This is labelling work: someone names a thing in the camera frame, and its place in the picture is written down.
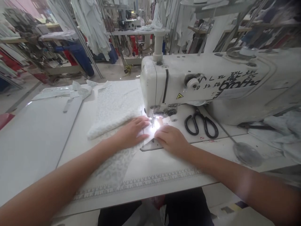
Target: fabric piece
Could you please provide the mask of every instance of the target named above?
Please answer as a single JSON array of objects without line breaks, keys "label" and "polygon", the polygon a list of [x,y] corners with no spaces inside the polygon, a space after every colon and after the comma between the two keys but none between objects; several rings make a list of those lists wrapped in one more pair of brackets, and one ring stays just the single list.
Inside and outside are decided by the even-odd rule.
[{"label": "fabric piece", "polygon": [[[97,85],[98,83],[96,82],[89,82],[93,87],[95,85]],[[78,95],[81,96],[81,98],[84,100],[86,99],[90,94],[91,94],[91,91],[93,89],[93,87],[90,86],[88,84],[88,86],[85,86],[85,87],[82,87],[78,82],[76,81],[73,81],[72,83],[72,89],[75,90],[75,91],[78,91]]]},{"label": "fabric piece", "polygon": [[289,111],[282,116],[269,116],[264,123],[275,128],[275,131],[249,129],[248,133],[262,142],[283,151],[284,156],[296,163],[301,163],[301,112]]},{"label": "fabric piece", "polygon": [[88,86],[82,87],[78,82],[73,81],[72,85],[69,86],[45,88],[32,100],[39,100],[64,95],[70,95],[71,99],[81,96],[84,100],[91,94],[93,87],[99,83],[87,80],[87,84]]},{"label": "fabric piece", "polygon": [[97,115],[87,134],[89,140],[141,115],[143,99],[137,81],[106,82],[106,84],[106,87],[98,90]]},{"label": "fabric piece", "polygon": [[[122,126],[117,127],[103,135],[98,139],[102,141],[113,136]],[[94,177],[105,180],[106,184],[118,189],[124,179],[126,171],[134,155],[143,146],[143,142],[138,145],[117,152],[115,155],[107,159],[95,172]]]},{"label": "fabric piece", "polygon": [[74,30],[51,32],[40,36],[39,41],[49,38],[74,41],[78,39],[78,36]]}]

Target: sewing machine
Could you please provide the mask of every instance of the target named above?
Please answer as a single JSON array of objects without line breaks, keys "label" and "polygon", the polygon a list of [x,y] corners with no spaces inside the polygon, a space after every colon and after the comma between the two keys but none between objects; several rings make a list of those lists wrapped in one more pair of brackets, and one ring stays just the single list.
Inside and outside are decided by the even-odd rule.
[{"label": "sewing machine", "polygon": [[183,104],[208,104],[207,111],[223,124],[260,121],[301,104],[300,60],[301,48],[273,53],[234,48],[200,56],[155,52],[141,65],[145,113],[152,124],[161,116],[182,128],[188,116],[180,112]]}]

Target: measuring tape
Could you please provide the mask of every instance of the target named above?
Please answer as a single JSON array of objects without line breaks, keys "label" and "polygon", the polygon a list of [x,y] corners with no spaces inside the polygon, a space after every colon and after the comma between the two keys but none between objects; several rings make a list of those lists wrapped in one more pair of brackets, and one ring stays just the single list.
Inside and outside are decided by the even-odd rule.
[{"label": "measuring tape", "polygon": [[[265,159],[269,159],[269,158],[282,156],[282,154],[278,151],[275,151],[269,154],[264,154],[262,156]],[[232,162],[242,164],[238,159],[233,159]],[[158,185],[168,184],[171,182],[185,180],[193,177],[201,177],[205,175],[207,174],[202,173],[200,170],[198,170],[195,167],[191,167],[186,169],[170,171],[166,173],[140,177],[131,180],[125,180],[122,182],[119,189],[113,188],[109,184],[90,187],[90,188],[82,188],[76,193],[71,204],[79,203],[91,199],[113,196],[116,194],[126,193],[129,191],[136,191],[136,190],[154,187]]]}]

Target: black-handled scissors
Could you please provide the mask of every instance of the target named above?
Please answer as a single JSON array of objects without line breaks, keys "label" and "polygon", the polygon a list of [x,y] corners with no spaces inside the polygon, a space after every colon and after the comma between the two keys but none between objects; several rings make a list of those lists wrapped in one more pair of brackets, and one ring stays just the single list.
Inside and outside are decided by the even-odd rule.
[{"label": "black-handled scissors", "polygon": [[[196,116],[200,116],[200,117],[203,119],[204,127],[205,127],[205,133],[206,133],[207,137],[209,137],[209,138],[211,138],[211,139],[217,138],[217,137],[219,136],[219,129],[217,128],[217,126],[215,125],[215,123],[212,122],[212,121],[210,120],[210,118],[203,116],[203,115],[201,114],[200,110],[199,110],[196,106],[194,106],[194,109],[195,109],[195,113],[194,113],[194,115],[193,115],[193,123],[194,123],[194,127],[195,127],[195,129],[196,129],[196,132],[195,132],[195,133],[194,133],[194,132],[191,132],[190,129],[188,128],[188,120],[192,117],[192,115],[188,116],[188,117],[186,118],[186,120],[185,120],[185,128],[186,128],[187,132],[189,132],[191,135],[194,135],[194,136],[196,136],[196,135],[199,134],[198,124],[197,124],[197,121],[196,121],[195,118],[196,118]],[[208,127],[207,127],[207,122],[209,122],[209,123],[213,126],[214,131],[215,131],[214,136],[211,136],[211,135],[209,134],[209,132],[208,132]]]}]

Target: dark pants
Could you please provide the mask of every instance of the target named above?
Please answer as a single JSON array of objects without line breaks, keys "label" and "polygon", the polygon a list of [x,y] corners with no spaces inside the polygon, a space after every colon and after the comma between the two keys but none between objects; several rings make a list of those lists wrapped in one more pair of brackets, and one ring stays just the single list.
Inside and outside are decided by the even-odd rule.
[{"label": "dark pants", "polygon": [[[121,226],[142,204],[141,201],[102,209],[98,226]],[[202,188],[194,188],[165,195],[168,226],[212,226],[214,225],[207,207]]]}]

